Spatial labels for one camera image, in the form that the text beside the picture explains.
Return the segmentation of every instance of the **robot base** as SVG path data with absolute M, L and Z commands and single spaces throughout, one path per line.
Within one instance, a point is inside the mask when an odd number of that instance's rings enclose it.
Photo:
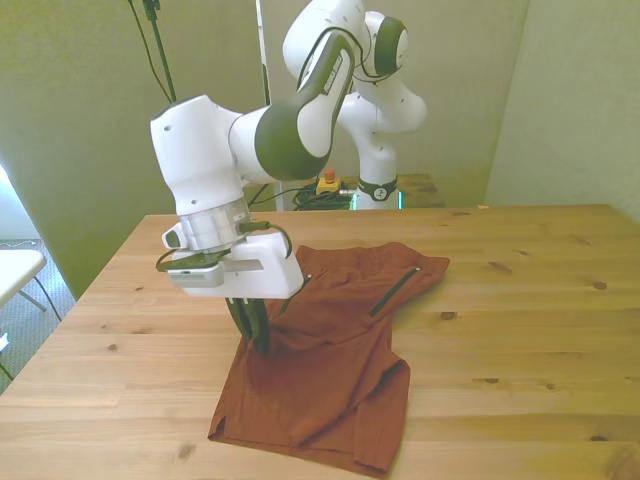
M 395 190 L 386 200 L 374 200 L 368 193 L 358 189 L 353 194 L 351 210 L 402 210 L 403 195 Z

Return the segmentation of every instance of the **chair leg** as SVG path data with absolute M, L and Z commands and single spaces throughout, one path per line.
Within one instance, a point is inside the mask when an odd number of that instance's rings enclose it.
M 39 301 L 37 301 L 35 298 L 33 298 L 31 295 L 29 295 L 26 292 L 23 292 L 22 290 L 20 290 L 18 292 L 20 295 L 22 295 L 24 298 L 26 298 L 27 300 L 29 300 L 31 303 L 33 303 L 36 307 L 38 307 L 40 310 L 42 310 L 43 312 L 45 312 L 47 310 L 47 307 L 45 307 L 44 305 L 42 305 Z
M 2 365 L 1 363 L 0 363 L 0 370 L 2 370 L 2 371 L 4 372 L 4 374 L 5 374 L 7 377 L 9 377 L 9 380 L 11 380 L 11 381 L 13 382 L 13 375 L 11 375 L 11 374 L 9 373 L 9 371 L 8 371 L 6 368 L 4 368 L 4 365 Z
M 42 289 L 42 293 L 44 293 L 44 296 L 47 297 L 47 300 L 49 301 L 49 305 L 51 305 L 51 308 L 53 308 L 53 312 L 56 314 L 56 317 L 58 317 L 58 321 L 61 322 L 62 321 L 62 317 L 60 317 L 60 314 L 58 313 L 58 310 L 56 310 L 56 306 L 53 304 L 53 301 L 51 300 L 51 297 L 49 296 L 49 294 L 45 290 L 44 285 L 42 285 L 42 282 L 38 279 L 38 277 L 33 277 L 33 279 L 36 282 L 38 282 L 38 285 L 40 285 L 40 288 Z

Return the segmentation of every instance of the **wall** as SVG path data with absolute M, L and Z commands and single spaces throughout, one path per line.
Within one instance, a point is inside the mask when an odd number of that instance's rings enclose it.
M 306 0 L 262 0 L 271 94 L 285 98 L 295 79 L 282 42 Z M 403 20 L 411 39 L 401 75 L 427 100 L 429 118 L 416 134 L 399 137 L 401 173 L 430 173 L 450 206 L 482 202 L 495 153 L 528 0 L 365 1 Z M 358 172 L 348 135 L 337 132 L 329 165 Z
M 0 240 L 40 238 L 0 165 Z
M 486 201 L 640 220 L 640 2 L 532 0 Z
M 179 99 L 264 104 L 255 0 L 164 0 L 158 15 Z M 3 0 L 0 43 L 3 162 L 77 297 L 143 215 L 175 211 L 149 138 L 167 102 L 126 0 Z

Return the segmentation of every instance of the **rust-colored cloth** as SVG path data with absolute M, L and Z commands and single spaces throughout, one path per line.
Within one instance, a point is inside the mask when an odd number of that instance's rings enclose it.
M 392 312 L 437 284 L 449 260 L 399 243 L 303 246 L 297 257 L 310 279 L 289 302 L 267 303 L 268 356 L 240 342 L 209 438 L 384 476 L 409 390 Z

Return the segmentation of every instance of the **white chair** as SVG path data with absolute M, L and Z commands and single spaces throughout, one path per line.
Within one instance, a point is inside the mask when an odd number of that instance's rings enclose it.
M 58 317 L 58 321 L 62 321 L 44 285 L 42 285 L 38 277 L 36 277 L 38 272 L 42 270 L 46 264 L 47 260 L 44 258 L 44 255 L 36 250 L 0 250 L 0 308 L 11 300 L 14 295 L 19 294 L 43 312 L 46 311 L 47 308 L 44 305 L 31 295 L 22 291 L 22 287 L 29 283 L 31 279 L 34 279 L 42 289 L 45 297 L 47 297 L 51 308 L 56 314 L 56 317 Z M 1 338 L 8 344 L 8 339 L 5 335 L 2 335 Z M 2 364 L 0 364 L 0 370 L 4 371 L 4 373 L 13 380 L 13 377 Z

